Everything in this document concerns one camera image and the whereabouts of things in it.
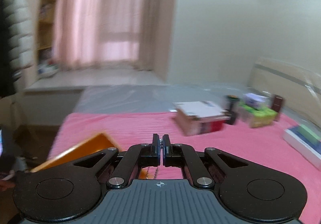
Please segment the pink curtain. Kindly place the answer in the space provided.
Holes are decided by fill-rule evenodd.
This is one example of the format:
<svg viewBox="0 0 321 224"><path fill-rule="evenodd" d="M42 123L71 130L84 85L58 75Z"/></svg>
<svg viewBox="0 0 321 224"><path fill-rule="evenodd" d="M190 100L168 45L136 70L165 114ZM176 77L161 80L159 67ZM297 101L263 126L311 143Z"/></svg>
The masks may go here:
<svg viewBox="0 0 321 224"><path fill-rule="evenodd" d="M53 59L64 70L154 69L161 0L57 0Z"/></svg>

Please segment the pink cardboard box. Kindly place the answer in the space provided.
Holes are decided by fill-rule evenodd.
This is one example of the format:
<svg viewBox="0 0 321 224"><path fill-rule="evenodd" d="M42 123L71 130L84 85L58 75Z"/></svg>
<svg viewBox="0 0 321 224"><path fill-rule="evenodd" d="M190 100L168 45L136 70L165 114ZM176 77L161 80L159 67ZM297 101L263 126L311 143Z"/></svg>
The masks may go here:
<svg viewBox="0 0 321 224"><path fill-rule="evenodd" d="M175 122L185 136L216 132L229 119L227 111L212 101L174 103Z"/></svg>

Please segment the white blue tissue pack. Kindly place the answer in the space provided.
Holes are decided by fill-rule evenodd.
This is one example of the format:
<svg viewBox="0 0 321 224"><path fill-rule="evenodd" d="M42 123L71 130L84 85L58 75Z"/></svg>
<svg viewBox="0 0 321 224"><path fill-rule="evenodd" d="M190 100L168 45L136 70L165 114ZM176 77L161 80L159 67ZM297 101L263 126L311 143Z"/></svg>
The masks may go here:
<svg viewBox="0 0 321 224"><path fill-rule="evenodd" d="M260 110L267 105L268 97L254 93L246 93L243 95L243 101L247 106Z"/></svg>

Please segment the green yellow tissue pack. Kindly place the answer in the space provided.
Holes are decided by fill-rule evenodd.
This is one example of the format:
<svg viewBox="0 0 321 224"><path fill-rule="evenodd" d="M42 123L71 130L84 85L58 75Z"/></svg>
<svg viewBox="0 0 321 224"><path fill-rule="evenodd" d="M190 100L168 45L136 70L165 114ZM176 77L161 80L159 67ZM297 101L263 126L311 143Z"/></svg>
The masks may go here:
<svg viewBox="0 0 321 224"><path fill-rule="evenodd" d="M247 123L250 128L261 128L271 125L278 113L266 106L255 109L241 103L238 106L238 114L240 119Z"/></svg>

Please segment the pink plush blanket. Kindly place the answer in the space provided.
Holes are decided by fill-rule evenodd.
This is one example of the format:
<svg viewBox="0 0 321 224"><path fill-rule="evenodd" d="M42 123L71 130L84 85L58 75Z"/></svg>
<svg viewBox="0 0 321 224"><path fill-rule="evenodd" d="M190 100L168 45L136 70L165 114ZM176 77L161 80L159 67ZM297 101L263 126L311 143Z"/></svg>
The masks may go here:
<svg viewBox="0 0 321 224"><path fill-rule="evenodd" d="M176 124L175 113L82 114L66 117L54 140L48 159L56 157L87 138L104 133L116 146L150 143L152 136L169 135L171 143L191 145L197 151L216 147L252 162L285 172L304 184L307 203L300 216L303 223L320 223L320 171L283 139L286 129L297 122L286 115L262 128L250 128L238 120L217 132L185 136Z"/></svg>

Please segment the orange plastic tray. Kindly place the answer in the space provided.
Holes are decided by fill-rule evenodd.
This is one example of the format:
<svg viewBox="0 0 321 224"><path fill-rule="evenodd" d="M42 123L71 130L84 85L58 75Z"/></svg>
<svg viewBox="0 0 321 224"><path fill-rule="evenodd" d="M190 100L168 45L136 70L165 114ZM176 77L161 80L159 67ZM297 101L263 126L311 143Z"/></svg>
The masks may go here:
<svg viewBox="0 0 321 224"><path fill-rule="evenodd" d="M65 164L112 147L117 148L119 151L122 151L120 145L112 137L108 136L105 133L99 133L96 136L87 138L82 142L72 146L71 148L61 152L54 158L31 169L30 172L35 173L41 170L49 169L51 167Z"/></svg>

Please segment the dark brown box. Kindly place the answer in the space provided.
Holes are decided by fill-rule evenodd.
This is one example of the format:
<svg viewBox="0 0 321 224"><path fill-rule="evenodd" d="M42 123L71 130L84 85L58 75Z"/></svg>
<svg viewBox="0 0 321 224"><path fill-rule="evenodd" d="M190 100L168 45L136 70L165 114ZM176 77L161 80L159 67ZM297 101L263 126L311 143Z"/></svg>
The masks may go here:
<svg viewBox="0 0 321 224"><path fill-rule="evenodd" d="M271 110L276 112L274 121L278 121L280 118L280 114L282 111L282 107L283 107L283 103L284 103L284 98L281 97L280 95L273 95L272 96L272 100L271 100Z"/></svg>

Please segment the dark glass jar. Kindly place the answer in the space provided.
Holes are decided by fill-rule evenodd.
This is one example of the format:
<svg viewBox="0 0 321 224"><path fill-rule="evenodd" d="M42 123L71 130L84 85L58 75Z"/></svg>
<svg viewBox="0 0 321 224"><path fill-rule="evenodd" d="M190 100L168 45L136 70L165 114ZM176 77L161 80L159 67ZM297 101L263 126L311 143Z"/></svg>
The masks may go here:
<svg viewBox="0 0 321 224"><path fill-rule="evenodd" d="M226 123L229 125L234 125L238 117L238 113L236 112L236 110L237 110L240 98L235 95L226 95L225 98L227 100L227 108L226 108L227 116L229 117Z"/></svg>

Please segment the white flat box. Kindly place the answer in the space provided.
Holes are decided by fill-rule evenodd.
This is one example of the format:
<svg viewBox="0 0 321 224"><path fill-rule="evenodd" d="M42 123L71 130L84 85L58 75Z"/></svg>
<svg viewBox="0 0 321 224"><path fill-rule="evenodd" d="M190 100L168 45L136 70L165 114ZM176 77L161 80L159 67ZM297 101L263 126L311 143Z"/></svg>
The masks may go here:
<svg viewBox="0 0 321 224"><path fill-rule="evenodd" d="M286 129L282 137L291 147L320 171L320 153L303 141L299 134L294 133L291 129Z"/></svg>

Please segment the clear plastic mattress cover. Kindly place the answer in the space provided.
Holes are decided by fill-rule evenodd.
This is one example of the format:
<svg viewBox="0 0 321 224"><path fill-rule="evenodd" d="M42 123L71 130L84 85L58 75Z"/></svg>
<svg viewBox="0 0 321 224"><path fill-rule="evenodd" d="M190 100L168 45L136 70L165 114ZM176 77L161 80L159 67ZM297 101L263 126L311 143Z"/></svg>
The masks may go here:
<svg viewBox="0 0 321 224"><path fill-rule="evenodd" d="M224 96L242 96L248 87L209 83L203 85L109 85L87 87L74 113L119 114L175 111L176 102L212 101L224 105Z"/></svg>

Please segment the white pearl strand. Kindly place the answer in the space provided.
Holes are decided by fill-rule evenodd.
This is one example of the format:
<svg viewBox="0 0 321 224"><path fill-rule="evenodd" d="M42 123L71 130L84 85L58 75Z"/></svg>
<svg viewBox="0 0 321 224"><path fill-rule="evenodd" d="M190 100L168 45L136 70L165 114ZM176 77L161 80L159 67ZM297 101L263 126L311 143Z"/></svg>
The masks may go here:
<svg viewBox="0 0 321 224"><path fill-rule="evenodd" d="M149 166L145 170L146 179L157 179L159 173L159 167Z"/></svg>

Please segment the wooden bookshelf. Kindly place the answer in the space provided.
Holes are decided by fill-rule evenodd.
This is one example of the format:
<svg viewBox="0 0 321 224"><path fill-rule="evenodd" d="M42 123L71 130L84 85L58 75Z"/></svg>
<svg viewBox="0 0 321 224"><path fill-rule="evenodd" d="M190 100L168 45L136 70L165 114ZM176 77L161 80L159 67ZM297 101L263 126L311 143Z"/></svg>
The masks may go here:
<svg viewBox="0 0 321 224"><path fill-rule="evenodd" d="M59 71L52 59L56 3L57 0L40 0L39 3L35 57L40 79L53 77Z"/></svg>

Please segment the green book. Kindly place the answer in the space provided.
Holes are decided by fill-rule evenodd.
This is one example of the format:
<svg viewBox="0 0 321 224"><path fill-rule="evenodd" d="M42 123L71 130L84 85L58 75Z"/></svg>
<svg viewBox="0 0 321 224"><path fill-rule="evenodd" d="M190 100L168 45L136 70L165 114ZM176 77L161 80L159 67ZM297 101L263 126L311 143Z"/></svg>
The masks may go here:
<svg viewBox="0 0 321 224"><path fill-rule="evenodd" d="M313 145L318 145L320 143L320 136L309 129L308 126L305 126L304 124L299 125L298 132Z"/></svg>

